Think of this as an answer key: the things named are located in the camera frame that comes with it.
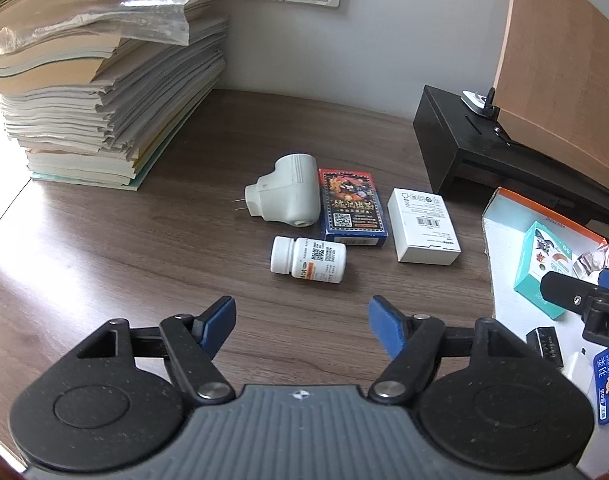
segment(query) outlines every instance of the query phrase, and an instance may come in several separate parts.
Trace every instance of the wooden table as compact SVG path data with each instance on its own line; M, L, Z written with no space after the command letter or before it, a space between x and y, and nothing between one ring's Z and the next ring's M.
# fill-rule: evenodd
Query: wooden table
M231 200L294 152L371 172L384 203L393 187L430 189L409 121L234 91L212 93L138 192L28 184L0 222L2 441L12 445L7 414L22 388L112 317L152 326L232 295L238 324L216 364L239 388L370 384L389 362L367 323L374 294L448 324L491 315L481 228L490 192L471 183L446 197L462 246L449 267L399 264L389 239L349 248L339 285L269 272L276 235L318 237L319 226L265 222Z

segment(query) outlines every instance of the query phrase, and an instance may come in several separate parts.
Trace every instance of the green box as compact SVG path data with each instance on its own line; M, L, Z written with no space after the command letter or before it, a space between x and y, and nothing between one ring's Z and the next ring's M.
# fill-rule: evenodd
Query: green box
M545 226L535 222L524 235L513 290L531 301L551 319L556 319L565 309L542 297L540 281L550 270L570 276L572 265L573 253L567 245Z

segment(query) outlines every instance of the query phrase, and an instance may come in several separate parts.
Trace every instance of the medicine bottle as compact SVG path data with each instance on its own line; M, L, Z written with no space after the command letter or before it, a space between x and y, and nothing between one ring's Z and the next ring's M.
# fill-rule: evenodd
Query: medicine bottle
M294 278L339 283L347 263L344 244L276 236L271 251L271 272L291 274Z

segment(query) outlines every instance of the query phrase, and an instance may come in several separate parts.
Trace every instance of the bottle label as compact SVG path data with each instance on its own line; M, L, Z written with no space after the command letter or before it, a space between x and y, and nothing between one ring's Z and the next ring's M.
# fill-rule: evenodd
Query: bottle label
M337 283L344 270L343 262L338 261L339 247L340 244L335 242L305 239L296 267L300 269L300 274L296 277L316 282Z

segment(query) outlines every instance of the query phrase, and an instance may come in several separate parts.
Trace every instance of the white wall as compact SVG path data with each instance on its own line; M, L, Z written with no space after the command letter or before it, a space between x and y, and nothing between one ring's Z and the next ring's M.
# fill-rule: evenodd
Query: white wall
M591 0L609 17L609 0ZM225 0L221 86L412 118L425 84L486 92L508 0L341 0L337 9Z

